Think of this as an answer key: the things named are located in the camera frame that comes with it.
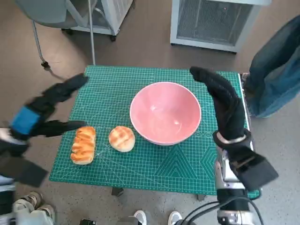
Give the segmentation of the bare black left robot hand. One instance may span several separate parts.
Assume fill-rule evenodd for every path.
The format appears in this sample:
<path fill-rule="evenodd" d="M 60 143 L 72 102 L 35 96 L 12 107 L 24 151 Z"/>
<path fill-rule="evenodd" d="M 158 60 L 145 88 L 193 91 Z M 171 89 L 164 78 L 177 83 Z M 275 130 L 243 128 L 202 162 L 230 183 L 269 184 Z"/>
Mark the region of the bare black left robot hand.
<path fill-rule="evenodd" d="M 11 135 L 18 140 L 44 135 L 59 136 L 67 131 L 86 126 L 85 121 L 71 120 L 61 122 L 49 120 L 56 105 L 67 101 L 73 92 L 79 90 L 88 81 L 84 74 L 75 75 L 64 82 L 56 83 L 44 90 L 40 96 L 27 102 L 13 118 L 9 128 Z"/>

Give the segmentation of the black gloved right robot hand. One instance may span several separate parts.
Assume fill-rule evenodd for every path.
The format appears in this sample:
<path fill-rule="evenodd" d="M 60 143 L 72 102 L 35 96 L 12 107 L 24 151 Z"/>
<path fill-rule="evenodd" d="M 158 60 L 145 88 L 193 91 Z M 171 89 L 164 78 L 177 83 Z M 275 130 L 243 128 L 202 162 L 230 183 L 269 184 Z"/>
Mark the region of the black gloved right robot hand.
<path fill-rule="evenodd" d="M 229 81 L 202 67 L 191 67 L 189 71 L 196 82 L 206 85 L 213 98 L 218 132 L 222 137 L 232 141 L 244 136 L 244 106 Z"/>

